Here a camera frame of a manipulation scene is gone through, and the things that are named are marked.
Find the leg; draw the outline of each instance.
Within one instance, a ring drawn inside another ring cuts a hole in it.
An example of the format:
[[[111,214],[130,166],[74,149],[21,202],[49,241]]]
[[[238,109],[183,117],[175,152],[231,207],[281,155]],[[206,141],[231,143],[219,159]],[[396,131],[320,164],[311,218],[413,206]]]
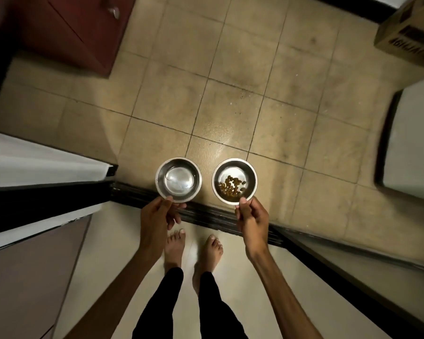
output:
[[[168,237],[165,246],[165,277],[141,313],[132,339],[173,337],[173,309],[183,280],[181,261],[184,246],[184,230],[175,231]]]
[[[203,339],[216,338],[216,334],[220,333],[223,338],[248,338],[231,308],[221,300],[212,275],[222,255],[223,246],[211,235],[195,266],[193,288],[198,294],[201,336]]]

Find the cabinet handle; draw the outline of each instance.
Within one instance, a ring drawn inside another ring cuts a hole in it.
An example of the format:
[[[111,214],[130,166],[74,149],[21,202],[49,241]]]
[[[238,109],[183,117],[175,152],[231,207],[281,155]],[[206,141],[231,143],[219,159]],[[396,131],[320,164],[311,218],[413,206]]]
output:
[[[118,7],[110,7],[110,8],[108,8],[108,11],[110,12],[110,14],[113,15],[113,17],[115,19],[117,19],[117,20],[119,19],[120,13],[119,13],[119,8]]]

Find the food bowl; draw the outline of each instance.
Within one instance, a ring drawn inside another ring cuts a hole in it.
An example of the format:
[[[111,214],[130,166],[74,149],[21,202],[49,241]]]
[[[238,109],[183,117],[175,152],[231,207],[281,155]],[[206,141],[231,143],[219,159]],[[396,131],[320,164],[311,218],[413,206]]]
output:
[[[225,194],[220,185],[226,183],[228,176],[237,178],[245,182],[240,184],[239,189],[245,188],[238,196],[229,196]],[[258,176],[256,171],[246,160],[240,158],[230,158],[222,161],[214,170],[212,174],[212,189],[216,197],[228,205],[238,205],[241,197],[247,200],[251,199],[258,187]]]
[[[155,186],[163,198],[173,197],[173,202],[182,203],[198,194],[203,178],[198,166],[190,159],[175,157],[168,159],[155,174]]]

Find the foot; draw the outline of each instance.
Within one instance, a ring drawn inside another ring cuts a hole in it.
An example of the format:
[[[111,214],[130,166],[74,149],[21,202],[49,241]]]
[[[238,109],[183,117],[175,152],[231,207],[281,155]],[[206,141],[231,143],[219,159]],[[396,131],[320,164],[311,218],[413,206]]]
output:
[[[174,231],[165,244],[165,274],[171,268],[180,268],[182,263],[182,253],[185,247],[185,230]]]
[[[223,245],[215,236],[210,235],[203,246],[193,274],[193,289],[195,289],[197,295],[199,295],[201,275],[206,271],[213,272],[222,255]]]

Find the white floor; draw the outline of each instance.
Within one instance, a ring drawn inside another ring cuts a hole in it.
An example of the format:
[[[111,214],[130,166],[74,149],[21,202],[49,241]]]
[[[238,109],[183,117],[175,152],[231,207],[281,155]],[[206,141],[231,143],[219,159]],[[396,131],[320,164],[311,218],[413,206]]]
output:
[[[133,255],[139,242],[139,217],[140,210],[113,202],[93,216],[54,339],[68,333]],[[222,299],[232,308],[249,338],[281,338],[264,287],[245,256],[242,238],[185,222],[176,228],[185,228],[187,241],[183,255],[184,282],[173,313],[174,338],[201,337],[198,300],[191,280],[198,247],[211,233],[224,246],[224,255],[214,272]],[[325,339],[389,338],[288,251],[275,246],[270,250]],[[163,259],[160,259],[135,293],[113,339],[131,337],[163,274]]]

